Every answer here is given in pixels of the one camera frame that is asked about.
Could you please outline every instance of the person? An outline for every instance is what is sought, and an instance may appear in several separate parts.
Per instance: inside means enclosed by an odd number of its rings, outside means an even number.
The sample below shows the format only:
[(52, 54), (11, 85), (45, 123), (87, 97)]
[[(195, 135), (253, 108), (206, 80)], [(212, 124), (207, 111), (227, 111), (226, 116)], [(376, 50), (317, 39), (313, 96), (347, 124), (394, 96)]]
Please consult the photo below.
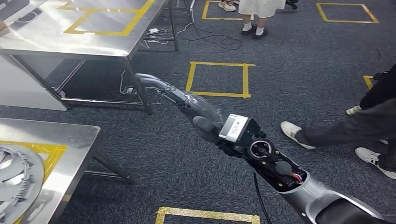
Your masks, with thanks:
[(226, 10), (227, 12), (235, 12), (236, 7), (234, 4), (239, 5), (239, 0), (221, 0), (219, 7)]
[(382, 75), (354, 110), (342, 121), (332, 126), (300, 128), (290, 122), (281, 123), (289, 138), (307, 149), (360, 140), (388, 139), (386, 154), (367, 148), (355, 150), (357, 156), (373, 164), (387, 177), (396, 179), (396, 64)]
[(346, 114), (351, 115), (361, 110), (366, 110), (368, 108), (371, 108), (390, 98), (395, 98), (396, 91), (394, 85), (396, 82), (395, 81), (396, 76), (391, 75), (395, 73), (396, 73), (396, 63), (392, 66), (392, 68), (389, 71), (375, 74), (374, 80), (377, 80), (378, 82), (373, 86), (372, 89), (370, 89), (366, 93), (365, 97), (363, 97), (359, 105), (351, 109), (348, 109), (346, 111)]
[[(276, 9), (284, 9), (285, 0), (240, 0), (238, 12), (242, 15), (242, 35), (255, 32), (254, 39), (262, 39), (268, 34), (265, 24), (269, 17), (275, 15)], [(251, 16), (259, 17), (257, 25), (252, 25)]]

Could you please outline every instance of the floor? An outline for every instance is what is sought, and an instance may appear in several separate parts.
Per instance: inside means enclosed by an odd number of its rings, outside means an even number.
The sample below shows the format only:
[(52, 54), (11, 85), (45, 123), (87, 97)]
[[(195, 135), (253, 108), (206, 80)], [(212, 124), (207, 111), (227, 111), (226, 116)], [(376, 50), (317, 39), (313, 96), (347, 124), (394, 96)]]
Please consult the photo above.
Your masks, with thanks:
[[(237, 38), (242, 42), (239, 49), (180, 39), (180, 51), (173, 52), (172, 43), (149, 43), (151, 49), (142, 47), (132, 64), (137, 72), (156, 75), (184, 89), (191, 62), (211, 62), (214, 64), (197, 65), (191, 91), (222, 93), (242, 93), (243, 68), (216, 63), (253, 64), (248, 68), (249, 98), (205, 98), (224, 115), (253, 117), (279, 150), (325, 185), (365, 201), (385, 219), (396, 222), (396, 182), (354, 153), (360, 146), (384, 152), (384, 145), (356, 142), (307, 151), (287, 139), (279, 127), (284, 120), (301, 126), (320, 126), (342, 119), (345, 109), (357, 105), (368, 90), (363, 76), (387, 70), (396, 61), (393, 29), (396, 2), (342, 0), (342, 3), (364, 4), (379, 23), (324, 21), (315, 1), (301, 0), (298, 10), (286, 6), (286, 10), (270, 19), (269, 35), (258, 41), (239, 35), (241, 21), (203, 20), (206, 1), (200, 0), (194, 13), (196, 27), (212, 33), (199, 33)], [(208, 4), (206, 18), (238, 18), (237, 12), (224, 12), (216, 2)], [(372, 21), (359, 5), (323, 5), (322, 9), (328, 20)], [(181, 30), (188, 22), (187, 16), (178, 12), (176, 17), (177, 28)], [(153, 27), (169, 30), (166, 11)], [(194, 29), (181, 36), (199, 38)], [(215, 36), (208, 40), (220, 43), (223, 38)], [(238, 48), (238, 42), (227, 47)], [(73, 63), (62, 64), (48, 81), (58, 82)], [(121, 72), (122, 68), (113, 62), (88, 62), (65, 91), (68, 96), (118, 97)], [(67, 112), (2, 106), (0, 116), (100, 126), (106, 135), (101, 151), (136, 179), (135, 185), (126, 185), (117, 180), (84, 176), (60, 224), (162, 224), (156, 222), (157, 214), (166, 211), (160, 207), (257, 215), (261, 223), (266, 223), (251, 168), (200, 139), (189, 121), (166, 99), (150, 94), (150, 101), (154, 109), (151, 116), (139, 110), (87, 106)], [(95, 162), (91, 169), (105, 170)], [(302, 223), (263, 181), (260, 188), (274, 224)], [(164, 221), (164, 224), (242, 223), (247, 222), (169, 214)]]

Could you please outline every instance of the person's leg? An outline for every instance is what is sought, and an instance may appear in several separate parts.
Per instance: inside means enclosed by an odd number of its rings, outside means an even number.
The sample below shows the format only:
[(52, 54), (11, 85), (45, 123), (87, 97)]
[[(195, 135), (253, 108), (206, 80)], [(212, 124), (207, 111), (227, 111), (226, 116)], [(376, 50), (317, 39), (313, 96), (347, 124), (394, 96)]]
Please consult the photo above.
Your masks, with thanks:
[(396, 172), (396, 139), (388, 140), (388, 152), (378, 157), (378, 165), (382, 169)]
[(281, 128), (288, 137), (311, 148), (359, 140), (396, 139), (396, 98), (345, 117), (333, 126), (301, 129), (283, 122)]
[(241, 14), (241, 16), (242, 16), (242, 21), (243, 21), (243, 29), (242, 29), (241, 34), (242, 35), (249, 35), (252, 32), (256, 31), (257, 26), (256, 25), (252, 25), (252, 22), (250, 20), (252, 15)]
[(250, 21), (250, 18), (252, 17), (252, 15), (241, 15), (242, 16), (242, 21), (243, 21), (243, 24), (248, 24), (248, 23), (252, 23), (251, 21)]
[(366, 110), (396, 97), (396, 64), (366, 93), (359, 106)]
[(388, 153), (379, 154), (367, 148), (357, 148), (356, 155), (363, 161), (373, 164), (387, 177), (396, 179), (396, 139), (389, 140)]
[(267, 31), (265, 29), (265, 23), (268, 21), (268, 18), (259, 18), (257, 23), (257, 30), (255, 39), (261, 39), (263, 36), (267, 35)]
[(265, 23), (268, 21), (269, 18), (259, 18), (259, 21), (257, 23), (257, 28), (262, 28), (264, 29)]

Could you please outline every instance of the yellow tape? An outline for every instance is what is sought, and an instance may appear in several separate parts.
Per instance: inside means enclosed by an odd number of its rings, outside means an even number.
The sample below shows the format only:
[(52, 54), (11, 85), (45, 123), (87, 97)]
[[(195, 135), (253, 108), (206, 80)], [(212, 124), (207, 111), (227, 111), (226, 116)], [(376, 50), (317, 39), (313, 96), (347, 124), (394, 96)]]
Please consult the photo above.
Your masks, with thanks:
[(237, 67), (255, 67), (255, 64), (247, 63), (221, 63), (221, 62), (190, 62), (191, 64), (201, 64), (201, 65), (216, 65), (216, 66), (237, 66)]
[(192, 87), (192, 81), (194, 80), (195, 68), (197, 66), (196, 63), (191, 63), (190, 72), (188, 73), (187, 84), (186, 84), (186, 91), (190, 91)]
[(242, 67), (242, 93), (228, 93), (228, 92), (200, 92), (193, 91), (191, 93), (201, 96), (215, 96), (215, 97), (240, 97), (250, 98), (249, 94), (249, 74), (248, 68), (255, 67), (255, 64), (248, 63), (220, 63), (220, 62), (190, 62), (190, 71), (187, 77), (186, 91), (190, 91), (194, 81), (195, 69), (197, 65), (211, 65), (211, 66), (235, 66)]
[[(321, 5), (331, 5), (331, 6), (361, 6), (363, 10), (370, 16), (372, 21), (350, 21), (350, 20), (330, 20), (327, 18), (326, 14), (323, 11)], [(354, 4), (354, 3), (328, 3), (328, 2), (317, 2), (316, 7), (322, 19), (326, 22), (349, 22), (349, 23), (380, 23), (378, 19), (370, 12), (370, 10), (364, 4)]]
[(243, 98), (249, 98), (249, 66), (243, 66), (243, 72), (242, 72), (242, 88), (243, 88)]
[[(33, 152), (48, 154), (47, 158), (42, 162), (42, 166), (44, 168), (44, 179), (43, 183), (47, 180), (48, 176), (51, 174), (55, 165), (58, 163), (62, 154), (65, 152), (67, 146), (65, 145), (53, 145), (53, 144), (41, 144), (41, 143), (29, 143), (29, 142), (17, 142), (17, 141), (2, 141), (0, 140), (0, 144), (10, 144), (10, 145), (19, 145), (24, 146)], [(21, 221), (21, 217), (14, 222), (14, 224), (18, 224)]]
[(197, 92), (192, 91), (192, 94), (200, 96), (213, 96), (213, 97), (240, 97), (240, 98), (250, 98), (250, 94), (244, 93), (228, 93), (228, 92)]
[[(154, 0), (147, 0), (146, 3), (140, 9), (107, 9), (107, 8), (78, 8), (79, 11), (86, 11), (86, 13), (81, 16), (75, 23), (73, 23), (69, 28), (67, 28), (64, 33), (66, 34), (85, 34), (85, 33), (94, 33), (96, 35), (114, 35), (114, 36), (128, 36), (129, 33), (134, 29), (135, 25), (140, 21), (140, 19), (144, 16), (144, 14), (148, 11), (151, 5), (154, 3)], [(69, 7), (71, 1), (67, 2), (63, 6), (59, 7), (59, 9), (64, 10), (76, 10), (75, 7)], [(122, 31), (82, 31), (76, 30), (78, 26), (80, 26), (88, 17), (93, 13), (136, 13), (136, 15), (132, 18), (132, 20), (125, 26)]]
[(209, 6), (210, 3), (212, 2), (217, 2), (219, 3), (220, 1), (213, 1), (213, 0), (207, 0), (204, 6), (204, 10), (202, 11), (202, 19), (203, 20), (237, 20), (237, 21), (241, 21), (241, 18), (218, 18), (218, 17), (208, 17), (208, 10), (209, 10)]
[(250, 222), (251, 224), (260, 224), (260, 217), (256, 215), (245, 215), (228, 212), (218, 211), (205, 211), (205, 210), (191, 210), (191, 209), (179, 209), (171, 207), (160, 207), (157, 211), (157, 217), (155, 224), (163, 224), (165, 215), (175, 216), (187, 216), (187, 217), (198, 217), (198, 218), (211, 218), (228, 221), (239, 221), (239, 222)]
[(369, 90), (373, 87), (373, 82), (371, 81), (372, 78), (373, 76), (363, 76), (363, 79), (366, 82), (366, 85)]

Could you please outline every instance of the gray metal part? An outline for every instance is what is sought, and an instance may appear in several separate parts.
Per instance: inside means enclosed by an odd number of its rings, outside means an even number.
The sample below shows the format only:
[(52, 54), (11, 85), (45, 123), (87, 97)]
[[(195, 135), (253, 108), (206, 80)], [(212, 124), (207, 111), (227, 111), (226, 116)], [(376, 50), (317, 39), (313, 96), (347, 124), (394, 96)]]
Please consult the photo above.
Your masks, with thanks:
[(294, 208), (301, 219), (307, 224), (317, 224), (315, 219), (319, 212), (332, 202), (342, 198), (348, 200), (371, 216), (383, 219), (381, 214), (364, 202), (326, 187), (308, 172), (307, 178), (301, 186), (288, 192), (278, 193)]
[(2, 196), (3, 194), (10, 193), (11, 188), (7, 186), (8, 190), (4, 191), (5, 184), (2, 183), (0, 185), (1, 198), (8, 199), (2, 204), (4, 205), (1, 207), (2, 209), (0, 208), (0, 223), (13, 224), (23, 215), (38, 196), (43, 182), (44, 169), (41, 157), (28, 148), (18, 145), (0, 145), (0, 150), (1, 152), (8, 151), (18, 154), (22, 158), (21, 160), (14, 161), (18, 163), (17, 165), (13, 165), (14, 162), (12, 162), (8, 167), (24, 167), (21, 170), (21, 172), (24, 172), (23, 180), (12, 189), (12, 195)]
[(13, 150), (2, 150), (2, 154), (11, 154), (11, 164), (0, 169), (0, 201), (11, 201), (19, 192), (19, 187), (5, 184), (4, 181), (12, 179), (22, 173), (25, 169), (24, 161)]
[(221, 129), (224, 121), (220, 110), (212, 106), (204, 98), (180, 90), (153, 75), (137, 73), (136, 76), (146, 88), (157, 90), (159, 94), (168, 98), (177, 106), (183, 107), (182, 112), (187, 117), (193, 119), (196, 116), (202, 116), (214, 122)]

